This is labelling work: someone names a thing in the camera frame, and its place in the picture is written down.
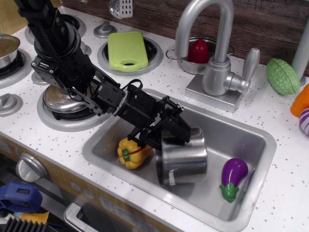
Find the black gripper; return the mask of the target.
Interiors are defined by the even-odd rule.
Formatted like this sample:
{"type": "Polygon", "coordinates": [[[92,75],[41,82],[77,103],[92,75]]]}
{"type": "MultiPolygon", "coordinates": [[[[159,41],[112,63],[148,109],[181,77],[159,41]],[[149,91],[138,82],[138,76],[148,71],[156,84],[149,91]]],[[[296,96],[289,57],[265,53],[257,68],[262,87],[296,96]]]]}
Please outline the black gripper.
{"type": "Polygon", "coordinates": [[[161,149],[161,132],[167,131],[178,140],[188,143],[191,138],[191,127],[180,116],[183,106],[174,103],[169,96],[157,101],[130,81],[123,90],[127,96],[117,115],[135,126],[128,134],[128,140],[138,145],[148,145],[161,149]]]}

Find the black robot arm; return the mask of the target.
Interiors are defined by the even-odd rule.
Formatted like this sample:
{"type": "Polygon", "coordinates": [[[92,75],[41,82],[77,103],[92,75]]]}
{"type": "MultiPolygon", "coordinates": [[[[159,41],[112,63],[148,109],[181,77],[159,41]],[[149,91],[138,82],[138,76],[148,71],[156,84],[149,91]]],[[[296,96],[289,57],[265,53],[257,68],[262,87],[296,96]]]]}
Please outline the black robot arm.
{"type": "Polygon", "coordinates": [[[44,81],[65,89],[88,114],[112,114],[133,125],[127,138],[139,146],[161,149],[163,131],[180,145],[190,141],[191,128],[180,116],[183,107],[167,96],[155,100],[134,81],[121,87],[93,65],[81,50],[77,29],[65,22],[50,1],[18,0],[16,5],[35,37],[37,56],[32,68],[44,81]]]}

